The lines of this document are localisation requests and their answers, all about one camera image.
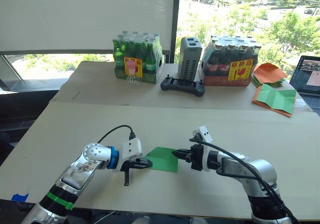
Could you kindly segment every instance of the green paper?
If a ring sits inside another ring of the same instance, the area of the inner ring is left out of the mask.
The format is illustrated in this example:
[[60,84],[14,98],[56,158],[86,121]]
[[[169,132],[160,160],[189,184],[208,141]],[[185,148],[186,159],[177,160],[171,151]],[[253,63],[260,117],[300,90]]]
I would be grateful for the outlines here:
[[296,90],[275,90],[267,84],[262,84],[256,100],[266,103],[273,109],[284,110],[292,114],[295,96]]
[[252,83],[253,83],[256,87],[258,87],[259,85],[261,85],[260,82],[258,81],[258,79],[257,79],[255,76],[252,78]]
[[145,158],[152,161],[151,169],[178,172],[178,158],[172,154],[173,151],[175,149],[156,147]]
[[[271,87],[281,87],[283,81],[285,81],[285,79],[281,79],[281,80],[276,81],[276,82],[274,82],[274,83],[265,83],[265,84],[270,85]],[[253,76],[253,78],[252,78],[252,83],[253,83],[256,87],[258,87],[259,85],[261,85],[260,82],[259,82],[259,80],[258,80],[255,76]]]

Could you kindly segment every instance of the yellow label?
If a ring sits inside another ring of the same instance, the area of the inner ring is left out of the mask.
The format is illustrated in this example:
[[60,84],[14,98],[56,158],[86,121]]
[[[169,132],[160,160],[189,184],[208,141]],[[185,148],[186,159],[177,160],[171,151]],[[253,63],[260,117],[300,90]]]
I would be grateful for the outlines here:
[[248,78],[252,65],[252,59],[231,62],[228,80],[241,80]]
[[124,69],[125,69],[125,74],[126,75],[132,75],[132,74],[130,74],[130,70],[128,69],[128,67],[127,67],[127,62],[129,61],[129,60],[133,60],[134,62],[135,62],[135,74],[134,74],[134,76],[136,76],[136,77],[140,77],[140,78],[142,78],[142,60],[141,59],[136,59],[136,58],[130,58],[130,57],[125,57],[124,58],[125,59],[125,61],[124,61]]

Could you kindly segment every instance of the laptop screen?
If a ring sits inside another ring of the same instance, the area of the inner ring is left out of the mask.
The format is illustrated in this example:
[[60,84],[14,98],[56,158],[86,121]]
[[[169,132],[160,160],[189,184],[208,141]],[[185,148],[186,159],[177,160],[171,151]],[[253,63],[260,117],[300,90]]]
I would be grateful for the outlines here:
[[301,56],[290,84],[300,94],[320,96],[320,57]]

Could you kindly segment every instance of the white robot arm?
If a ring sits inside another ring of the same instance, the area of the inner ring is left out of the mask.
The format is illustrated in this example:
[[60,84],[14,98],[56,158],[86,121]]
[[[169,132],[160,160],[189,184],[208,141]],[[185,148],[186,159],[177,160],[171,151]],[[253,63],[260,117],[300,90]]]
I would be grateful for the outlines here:
[[[191,163],[195,170],[215,170],[217,174],[238,180],[251,203],[252,219],[257,224],[292,224],[299,221],[280,199],[276,171],[267,161],[251,160],[241,153],[227,152],[212,145],[213,139],[205,126],[193,131],[188,149],[173,151],[179,159]],[[212,146],[218,151],[208,150]]]
[[138,138],[125,142],[119,151],[113,146],[99,143],[86,145],[80,157],[61,174],[48,194],[34,205],[21,224],[64,223],[68,210],[72,210],[96,169],[124,171],[124,185],[128,186],[129,168],[143,169],[152,166],[151,161],[141,158],[142,155]]

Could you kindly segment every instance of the green tape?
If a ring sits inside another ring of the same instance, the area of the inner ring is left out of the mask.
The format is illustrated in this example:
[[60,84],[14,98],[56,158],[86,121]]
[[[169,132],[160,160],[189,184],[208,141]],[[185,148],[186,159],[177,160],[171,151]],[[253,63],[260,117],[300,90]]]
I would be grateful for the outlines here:
[[65,200],[62,200],[61,198],[55,196],[51,192],[48,192],[47,197],[49,197],[51,200],[63,205],[67,210],[72,210],[74,207],[74,204],[72,202],[67,202]]

